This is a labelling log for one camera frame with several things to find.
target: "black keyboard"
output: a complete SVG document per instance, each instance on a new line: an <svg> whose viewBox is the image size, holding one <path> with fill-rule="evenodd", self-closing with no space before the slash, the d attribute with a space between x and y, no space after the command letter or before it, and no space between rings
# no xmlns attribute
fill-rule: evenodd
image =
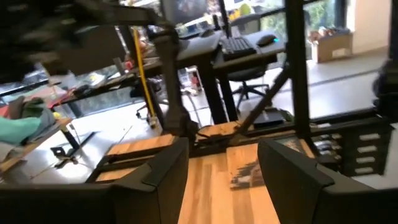
<svg viewBox="0 0 398 224"><path fill-rule="evenodd" d="M224 60L234 60L251 54L256 54L256 49L244 37L230 37L221 39Z"/></svg>

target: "black monitor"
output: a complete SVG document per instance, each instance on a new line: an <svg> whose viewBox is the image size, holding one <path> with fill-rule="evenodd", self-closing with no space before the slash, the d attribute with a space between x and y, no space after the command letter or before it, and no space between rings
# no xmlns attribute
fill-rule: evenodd
<svg viewBox="0 0 398 224"><path fill-rule="evenodd" d="M207 0L161 0L164 17L177 24L185 24L205 15Z"/></svg>
<svg viewBox="0 0 398 224"><path fill-rule="evenodd" d="M70 70L75 75L82 75L114 65L114 58L124 60L126 51L115 26L88 27L77 36L80 46L57 52L60 57L59 62L65 70ZM51 75L59 75L57 71L53 72L51 65L45 67Z"/></svg>

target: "wooden desktop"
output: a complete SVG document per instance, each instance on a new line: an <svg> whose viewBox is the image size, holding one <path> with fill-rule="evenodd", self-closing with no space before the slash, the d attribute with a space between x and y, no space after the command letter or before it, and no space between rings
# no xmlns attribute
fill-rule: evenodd
<svg viewBox="0 0 398 224"><path fill-rule="evenodd" d="M201 133L230 134L237 125L236 122L214 125L201 130ZM293 132L275 133L268 137L289 134ZM173 140L173 136L165 135L119 144L112 147L108 154L123 154L167 146ZM305 141L301 139L299 141L307 156L313 157ZM231 190L231 176L234 170L256 159L257 144L230 147L226 153L190 159L179 223L278 224L279 219L265 186ZM118 179L132 170L134 168L104 172L97 181Z"/></svg>
<svg viewBox="0 0 398 224"><path fill-rule="evenodd" d="M43 142L45 142L47 139L52 137L59 130L65 129L71 121L72 121L72 119L70 119L70 118L64 118L64 119L57 121L59 124L58 128L51 130L49 133L47 133L45 136L41 137L40 139L24 146L24 151L20 156L12 157L12 158L0 163L0 173L4 173L5 171L9 170L12 166L16 165L26 155L28 155L33 150L35 150L37 147L39 147Z"/></svg>

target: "white wall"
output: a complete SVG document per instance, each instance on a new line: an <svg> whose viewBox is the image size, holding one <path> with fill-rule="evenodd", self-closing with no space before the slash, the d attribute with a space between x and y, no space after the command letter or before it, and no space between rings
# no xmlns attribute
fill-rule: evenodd
<svg viewBox="0 0 398 224"><path fill-rule="evenodd" d="M353 52L388 45L392 0L350 0L347 26L354 31Z"/></svg>

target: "teal cloth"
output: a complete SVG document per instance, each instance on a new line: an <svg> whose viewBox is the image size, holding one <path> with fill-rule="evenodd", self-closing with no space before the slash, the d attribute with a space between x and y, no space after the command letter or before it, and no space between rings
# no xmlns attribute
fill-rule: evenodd
<svg viewBox="0 0 398 224"><path fill-rule="evenodd" d="M20 145L23 140L36 132L40 122L40 118L11 120L0 117L0 141Z"/></svg>

